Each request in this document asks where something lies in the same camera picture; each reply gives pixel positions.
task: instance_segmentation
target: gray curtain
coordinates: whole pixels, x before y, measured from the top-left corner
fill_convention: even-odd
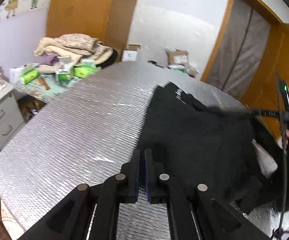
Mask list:
[[[242,0],[234,0],[229,23],[206,80],[236,99],[250,85],[266,48],[270,24]]]

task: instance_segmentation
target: yellow dress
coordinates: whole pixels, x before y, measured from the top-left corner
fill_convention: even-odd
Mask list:
[[[15,10],[18,7],[19,0],[9,0],[8,4],[5,6],[6,11]]]

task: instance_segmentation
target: purple cloth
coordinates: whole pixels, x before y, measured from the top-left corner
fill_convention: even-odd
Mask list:
[[[58,56],[59,54],[57,53],[51,53],[50,55],[45,54],[40,58],[40,64],[53,66],[55,63],[59,61],[57,59]]]

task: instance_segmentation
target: wooden door frame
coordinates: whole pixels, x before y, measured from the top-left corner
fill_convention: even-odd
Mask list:
[[[272,9],[270,9],[262,0],[243,0],[248,5],[252,6],[256,9],[256,11],[264,18],[266,19],[271,25],[280,25],[283,24],[282,20],[273,12]],[[227,25],[229,23],[230,14],[232,11],[232,6],[234,4],[234,0],[228,0],[227,7],[225,11],[225,15],[222,20],[222,24],[218,33],[218,37],[216,40],[216,43],[213,47],[212,53],[209,57],[209,61],[207,63],[207,66],[201,76],[201,81],[206,82],[207,77],[209,75],[210,70],[212,69],[213,63],[216,59],[216,56],[218,54],[218,51],[221,47],[222,40],[225,36],[225,32],[227,29]]]

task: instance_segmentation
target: white box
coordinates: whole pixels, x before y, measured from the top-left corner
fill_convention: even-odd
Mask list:
[[[121,61],[136,61],[140,53],[141,45],[128,44],[123,50]]]

